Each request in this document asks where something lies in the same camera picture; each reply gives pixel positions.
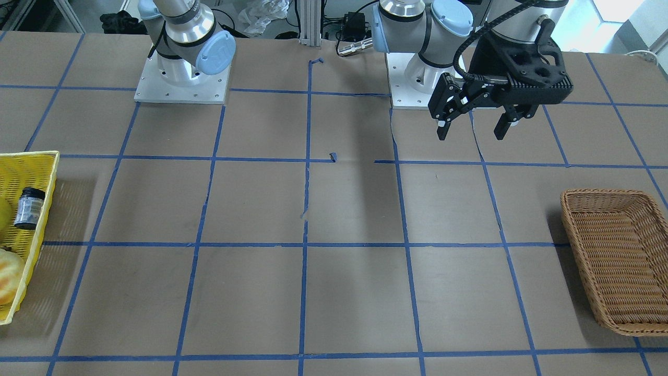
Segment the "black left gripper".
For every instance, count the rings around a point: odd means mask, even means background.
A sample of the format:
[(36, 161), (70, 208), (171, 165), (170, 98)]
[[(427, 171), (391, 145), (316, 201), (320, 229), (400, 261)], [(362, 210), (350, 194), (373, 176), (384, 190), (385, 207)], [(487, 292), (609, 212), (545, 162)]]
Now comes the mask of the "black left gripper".
[(505, 84), (492, 88), (479, 79), (467, 81), (448, 72), (441, 74), (428, 100), (428, 110), (437, 121), (439, 140), (445, 140), (454, 119), (489, 104), (491, 97), (504, 105), (504, 113), (494, 128), (497, 140), (503, 140), (510, 127), (522, 119), (532, 119), (539, 105), (565, 100), (574, 84), (566, 72), (562, 52), (551, 38), (555, 26), (549, 18), (542, 21), (538, 35), (530, 43), (506, 40), (493, 31), (478, 40), (470, 74), (505, 78)]

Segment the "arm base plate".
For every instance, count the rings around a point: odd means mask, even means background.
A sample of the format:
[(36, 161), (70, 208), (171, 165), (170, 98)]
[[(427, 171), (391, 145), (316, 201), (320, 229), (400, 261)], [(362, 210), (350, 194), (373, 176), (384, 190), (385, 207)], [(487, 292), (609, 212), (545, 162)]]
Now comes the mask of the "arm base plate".
[(441, 74), (446, 72), (461, 78), (453, 67), (429, 66), (416, 53), (386, 53), (386, 63), (392, 108), (395, 110), (427, 109)]
[(203, 74), (184, 60), (159, 53), (145, 61), (134, 100), (152, 104), (224, 105), (231, 66), (215, 75)]

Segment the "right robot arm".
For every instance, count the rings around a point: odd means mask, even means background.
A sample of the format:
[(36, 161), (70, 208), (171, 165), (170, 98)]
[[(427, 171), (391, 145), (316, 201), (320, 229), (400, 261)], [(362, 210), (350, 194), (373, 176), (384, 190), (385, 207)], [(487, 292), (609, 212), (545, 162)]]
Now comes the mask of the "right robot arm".
[(152, 39), (150, 59), (167, 83), (193, 86), (204, 76), (231, 67), (234, 36), (217, 20), (215, 10), (199, 1), (139, 1), (138, 12)]

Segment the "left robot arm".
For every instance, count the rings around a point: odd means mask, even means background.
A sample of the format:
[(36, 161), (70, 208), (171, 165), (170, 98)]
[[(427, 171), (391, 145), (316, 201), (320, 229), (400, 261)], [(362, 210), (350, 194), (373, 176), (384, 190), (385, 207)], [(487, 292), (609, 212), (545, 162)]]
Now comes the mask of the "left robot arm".
[(503, 108), (498, 140), (539, 107), (560, 104), (573, 91), (553, 31), (566, 1), (488, 1), (475, 23), (461, 1), (379, 1), (372, 40), (384, 53), (413, 53), (413, 87), (444, 140), (453, 120), (474, 109)]

